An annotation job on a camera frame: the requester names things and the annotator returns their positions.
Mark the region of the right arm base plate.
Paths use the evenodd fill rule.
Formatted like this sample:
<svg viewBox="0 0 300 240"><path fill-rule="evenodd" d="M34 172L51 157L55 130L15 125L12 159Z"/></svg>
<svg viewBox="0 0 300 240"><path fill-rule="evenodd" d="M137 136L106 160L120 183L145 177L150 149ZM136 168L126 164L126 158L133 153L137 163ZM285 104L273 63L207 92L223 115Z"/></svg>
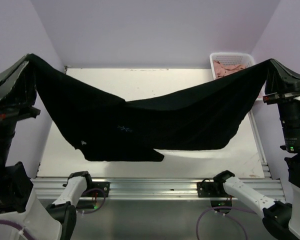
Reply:
<svg viewBox="0 0 300 240"><path fill-rule="evenodd" d="M220 183L214 181L201 181L196 184L197 195L199 198L227 198L228 194L225 192Z"/></svg>

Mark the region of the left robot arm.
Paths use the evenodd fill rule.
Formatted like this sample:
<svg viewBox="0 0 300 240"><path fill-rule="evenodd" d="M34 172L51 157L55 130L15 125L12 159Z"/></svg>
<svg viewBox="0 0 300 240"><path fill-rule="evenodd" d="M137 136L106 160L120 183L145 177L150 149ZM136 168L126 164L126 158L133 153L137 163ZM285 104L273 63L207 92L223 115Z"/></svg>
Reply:
<svg viewBox="0 0 300 240"><path fill-rule="evenodd" d="M23 163L6 165L17 123L40 114L34 106L37 78L55 73L33 53L0 73L0 225L15 228L28 240L69 240L76 226L80 197L94 190L87 171L74 172L59 198L43 206Z"/></svg>

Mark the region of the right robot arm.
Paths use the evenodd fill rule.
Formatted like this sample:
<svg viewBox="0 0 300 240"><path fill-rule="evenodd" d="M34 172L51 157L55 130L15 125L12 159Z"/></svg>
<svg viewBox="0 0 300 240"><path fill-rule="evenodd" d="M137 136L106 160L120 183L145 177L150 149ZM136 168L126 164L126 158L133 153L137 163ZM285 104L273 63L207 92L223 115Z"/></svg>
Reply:
<svg viewBox="0 0 300 240"><path fill-rule="evenodd" d="M239 80L248 76L265 84L263 102L277 109L283 139L276 143L286 154L286 172L273 167L270 172L290 187L290 196L286 202L266 197L228 170L213 178L212 189L217 196L227 194L244 203L275 239L300 240L300 74L271 58L234 74Z"/></svg>

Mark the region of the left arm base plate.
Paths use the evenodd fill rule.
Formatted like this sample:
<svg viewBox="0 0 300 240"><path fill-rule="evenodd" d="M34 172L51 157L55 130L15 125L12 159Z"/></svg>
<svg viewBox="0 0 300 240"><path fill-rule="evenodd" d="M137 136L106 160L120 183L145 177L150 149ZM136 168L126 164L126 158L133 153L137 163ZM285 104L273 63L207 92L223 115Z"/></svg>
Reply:
<svg viewBox="0 0 300 240"><path fill-rule="evenodd" d="M99 189L99 190L93 190L88 195L90 197L95 197L95 195L97 194L97 197L99 198L103 198L103 197L107 198L109 196L110 185L111 184L108 181L93 181L91 188Z"/></svg>

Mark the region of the black t shirt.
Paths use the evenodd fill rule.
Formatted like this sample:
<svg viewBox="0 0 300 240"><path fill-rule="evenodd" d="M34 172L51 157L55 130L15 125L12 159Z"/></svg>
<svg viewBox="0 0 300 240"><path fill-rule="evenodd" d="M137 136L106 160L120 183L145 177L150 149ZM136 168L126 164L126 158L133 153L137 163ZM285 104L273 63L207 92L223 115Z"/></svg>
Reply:
<svg viewBox="0 0 300 240"><path fill-rule="evenodd" d="M126 101L27 56L36 90L64 139L88 161L161 162L160 150L224 148L252 109L271 60L148 99Z"/></svg>

